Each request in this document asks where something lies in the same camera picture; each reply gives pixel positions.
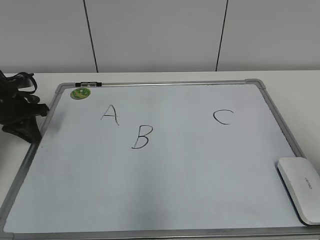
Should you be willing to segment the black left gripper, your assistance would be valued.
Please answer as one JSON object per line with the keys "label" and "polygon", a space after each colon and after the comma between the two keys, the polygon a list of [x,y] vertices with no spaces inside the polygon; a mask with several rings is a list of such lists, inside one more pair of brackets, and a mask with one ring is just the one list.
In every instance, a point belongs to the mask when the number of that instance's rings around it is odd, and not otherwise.
{"label": "black left gripper", "polygon": [[0,73],[0,124],[5,133],[26,142],[39,143],[42,135],[37,116],[45,117],[49,107],[35,95],[38,89],[34,73],[19,72],[13,76]]}

